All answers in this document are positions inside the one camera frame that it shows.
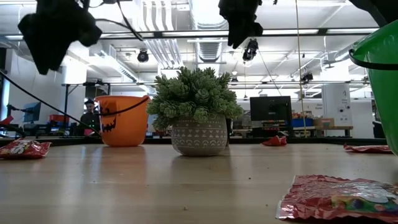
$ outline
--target green bucket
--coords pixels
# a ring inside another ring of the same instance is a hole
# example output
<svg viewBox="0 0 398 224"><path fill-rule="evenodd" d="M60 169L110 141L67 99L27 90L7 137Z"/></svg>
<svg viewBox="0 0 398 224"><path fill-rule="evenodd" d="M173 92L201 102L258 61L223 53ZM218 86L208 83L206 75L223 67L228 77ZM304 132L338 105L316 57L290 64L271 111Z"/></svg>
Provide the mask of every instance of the green bucket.
<svg viewBox="0 0 398 224"><path fill-rule="evenodd" d="M398 155L398 21L355 43L349 57L367 69L387 143Z"/></svg>

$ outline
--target white patterned pot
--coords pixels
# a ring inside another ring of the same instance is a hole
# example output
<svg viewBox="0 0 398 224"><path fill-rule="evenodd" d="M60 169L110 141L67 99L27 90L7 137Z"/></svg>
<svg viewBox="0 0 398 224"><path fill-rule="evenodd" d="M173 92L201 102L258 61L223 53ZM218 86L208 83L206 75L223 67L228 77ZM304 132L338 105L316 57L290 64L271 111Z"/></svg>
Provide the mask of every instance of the white patterned pot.
<svg viewBox="0 0 398 224"><path fill-rule="evenodd" d="M205 123L181 117L173 124L173 148L184 156L216 156L225 149L226 141L226 121L223 115L210 117Z"/></svg>

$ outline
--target jack-o'-lantern face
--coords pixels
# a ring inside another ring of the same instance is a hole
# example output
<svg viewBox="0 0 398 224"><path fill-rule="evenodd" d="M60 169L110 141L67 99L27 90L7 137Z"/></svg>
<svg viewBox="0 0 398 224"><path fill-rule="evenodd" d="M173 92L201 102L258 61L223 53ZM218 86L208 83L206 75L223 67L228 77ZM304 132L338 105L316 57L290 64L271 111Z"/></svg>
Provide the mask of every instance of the jack-o'-lantern face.
<svg viewBox="0 0 398 224"><path fill-rule="evenodd" d="M115 101L101 101L101 103L99 104L99 107L101 108L101 114L113 113L118 110L118 107L117 107ZM117 114L102 116L101 130L103 133L110 132L114 128L116 128L116 117L117 117Z"/></svg>

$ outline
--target red candy wrapper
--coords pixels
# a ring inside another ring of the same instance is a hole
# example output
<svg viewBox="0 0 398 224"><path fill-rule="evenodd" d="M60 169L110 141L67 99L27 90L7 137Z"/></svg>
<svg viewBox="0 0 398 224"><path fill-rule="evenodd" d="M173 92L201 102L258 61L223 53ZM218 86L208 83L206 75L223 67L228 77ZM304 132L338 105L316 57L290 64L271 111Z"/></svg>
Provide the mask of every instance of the red candy wrapper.
<svg viewBox="0 0 398 224"><path fill-rule="evenodd" d="M286 146L287 141L285 136L281 138L279 136L275 136L268 141L262 142L261 144L265 146Z"/></svg>
<svg viewBox="0 0 398 224"><path fill-rule="evenodd" d="M398 222L398 184L324 175L296 176L276 218L377 218Z"/></svg>
<svg viewBox="0 0 398 224"><path fill-rule="evenodd" d="M17 139L0 148L0 159L41 159L47 155L51 142Z"/></svg>
<svg viewBox="0 0 398 224"><path fill-rule="evenodd" d="M390 147L388 146L347 146L344 145L346 151L351 152L362 152L362 153L385 153L392 154Z"/></svg>

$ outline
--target monitor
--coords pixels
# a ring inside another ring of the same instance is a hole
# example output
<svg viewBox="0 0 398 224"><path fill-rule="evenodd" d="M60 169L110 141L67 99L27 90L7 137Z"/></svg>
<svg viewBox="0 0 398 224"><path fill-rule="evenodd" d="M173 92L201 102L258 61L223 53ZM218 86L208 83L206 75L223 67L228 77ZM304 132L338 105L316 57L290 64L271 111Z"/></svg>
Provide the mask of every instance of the monitor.
<svg viewBox="0 0 398 224"><path fill-rule="evenodd" d="M292 121L290 96L250 97L251 121L285 120Z"/></svg>
<svg viewBox="0 0 398 224"><path fill-rule="evenodd" d="M42 107L42 103L29 103L24 106L25 115L24 122L33 122L38 121L40 118L40 108Z"/></svg>

